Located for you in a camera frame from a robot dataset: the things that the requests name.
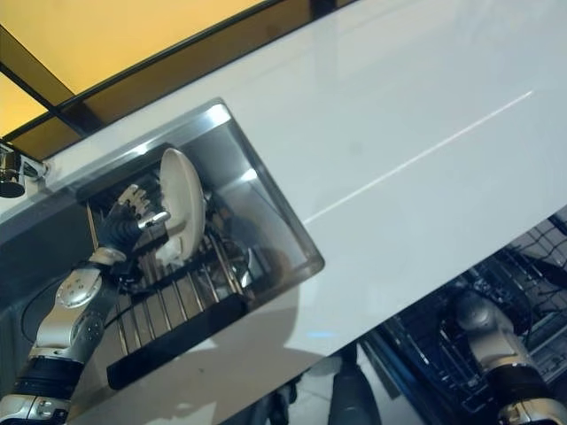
robotic arm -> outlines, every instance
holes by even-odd
[[[143,231],[169,218],[167,212],[140,220],[147,201],[130,186],[105,220],[101,246],[60,284],[55,305],[43,320],[27,364],[12,394],[0,401],[1,425],[56,425],[66,422],[82,370],[104,334],[118,285],[113,266],[128,258]]]
[[[457,321],[500,406],[501,425],[567,425],[567,408],[553,399],[510,319],[474,292],[457,303]]]

dishwasher rack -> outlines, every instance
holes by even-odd
[[[207,203],[203,239],[182,266],[164,267],[157,249],[163,226],[150,229],[135,247],[139,280],[120,287],[114,316],[106,323],[118,336],[121,357],[107,368],[120,390],[166,364],[248,312],[252,284],[268,270],[260,256],[222,233],[222,218]]]
[[[478,413],[493,398],[454,320],[464,290],[508,315],[546,382],[567,375],[567,226],[559,213],[382,326],[445,399]]]

glass panel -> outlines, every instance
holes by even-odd
[[[3,0],[0,24],[79,93],[259,3],[261,0]]]
[[[45,159],[80,139],[63,121],[50,118],[10,140],[10,143],[34,158]]]
[[[306,0],[287,0],[275,4],[147,66],[81,102],[99,120],[109,124],[306,24],[309,13],[309,2]],[[68,115],[68,108],[63,112]]]
[[[43,106],[0,73],[0,135],[10,133],[44,112]]]

white plate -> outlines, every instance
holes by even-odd
[[[166,221],[169,241],[158,249],[164,265],[182,264],[198,248],[205,230],[205,200],[197,171],[180,151],[167,149],[161,158],[161,204],[171,214]]]

yellow wall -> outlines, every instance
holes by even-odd
[[[0,24],[76,94],[257,3],[0,0]]]
[[[44,112],[43,106],[0,73],[0,135],[10,133]]]

